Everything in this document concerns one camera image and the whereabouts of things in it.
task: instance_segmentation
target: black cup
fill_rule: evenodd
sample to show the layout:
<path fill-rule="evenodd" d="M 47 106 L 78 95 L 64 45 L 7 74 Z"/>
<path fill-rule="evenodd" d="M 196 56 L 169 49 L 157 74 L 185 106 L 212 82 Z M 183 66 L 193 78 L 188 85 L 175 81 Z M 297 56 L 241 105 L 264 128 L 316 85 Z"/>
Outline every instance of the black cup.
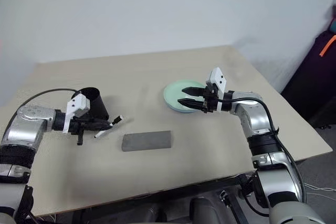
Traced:
<path fill-rule="evenodd" d="M 103 120 L 109 119 L 109 113 L 107 113 L 103 100 L 101 99 L 99 89 L 89 87 L 83 88 L 76 92 L 71 98 L 74 98 L 79 93 L 82 93 L 90 100 L 90 110 L 88 114 L 94 118 L 99 118 Z"/>

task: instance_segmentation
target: mint green plate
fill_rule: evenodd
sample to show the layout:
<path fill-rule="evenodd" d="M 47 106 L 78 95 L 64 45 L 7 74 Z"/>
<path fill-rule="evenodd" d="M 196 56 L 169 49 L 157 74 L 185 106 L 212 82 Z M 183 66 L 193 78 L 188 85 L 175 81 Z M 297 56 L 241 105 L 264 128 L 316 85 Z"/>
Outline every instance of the mint green plate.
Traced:
<path fill-rule="evenodd" d="M 191 98 L 197 101 L 204 101 L 203 97 L 192 97 L 186 93 L 183 93 L 181 90 L 188 87 L 197 87 L 204 88 L 204 85 L 193 80 L 180 80 L 175 81 L 165 87 L 163 91 L 163 98 L 169 108 L 179 111 L 181 113 L 192 113 L 197 110 L 190 109 L 186 106 L 181 105 L 177 100 L 182 98 Z"/>

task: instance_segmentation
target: orange strap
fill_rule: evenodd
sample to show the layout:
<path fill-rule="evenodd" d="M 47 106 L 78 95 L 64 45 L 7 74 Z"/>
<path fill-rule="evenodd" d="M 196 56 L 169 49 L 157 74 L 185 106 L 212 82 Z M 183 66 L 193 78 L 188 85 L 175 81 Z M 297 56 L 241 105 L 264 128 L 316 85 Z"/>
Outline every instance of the orange strap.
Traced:
<path fill-rule="evenodd" d="M 325 52 L 328 50 L 328 48 L 331 46 L 331 44 L 336 41 L 336 35 L 332 36 L 332 38 L 328 41 L 328 43 L 325 45 L 325 47 L 320 52 L 320 56 L 323 57 Z"/>

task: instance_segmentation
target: gray foam block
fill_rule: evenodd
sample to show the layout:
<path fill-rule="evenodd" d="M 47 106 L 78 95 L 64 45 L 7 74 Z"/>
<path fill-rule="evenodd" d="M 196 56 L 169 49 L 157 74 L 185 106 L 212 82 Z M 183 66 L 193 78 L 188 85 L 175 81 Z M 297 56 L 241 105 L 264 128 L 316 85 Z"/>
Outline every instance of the gray foam block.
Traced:
<path fill-rule="evenodd" d="M 121 149 L 124 152 L 164 149 L 172 147 L 171 131 L 125 134 Z"/>

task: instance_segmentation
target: beige table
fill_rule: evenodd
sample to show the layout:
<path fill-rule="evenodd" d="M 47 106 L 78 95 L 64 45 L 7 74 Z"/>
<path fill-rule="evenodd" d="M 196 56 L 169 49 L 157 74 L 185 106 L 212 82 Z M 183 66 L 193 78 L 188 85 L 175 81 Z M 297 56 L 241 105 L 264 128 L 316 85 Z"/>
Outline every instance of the beige table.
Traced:
<path fill-rule="evenodd" d="M 227 88 L 254 91 L 268 104 L 279 137 L 295 159 L 332 151 L 261 74 L 232 47 L 104 57 L 39 64 L 15 97 L 1 108 L 1 129 L 16 107 L 52 88 L 97 87 L 110 116 L 127 120 L 109 135 L 46 133 L 33 165 L 35 215 L 61 212 L 253 170 L 240 121 L 229 113 L 182 114 L 163 100 L 176 80 L 204 83 L 220 67 Z M 72 94 L 55 92 L 35 104 L 65 110 Z M 171 130 L 172 148 L 124 153 L 125 133 Z"/>

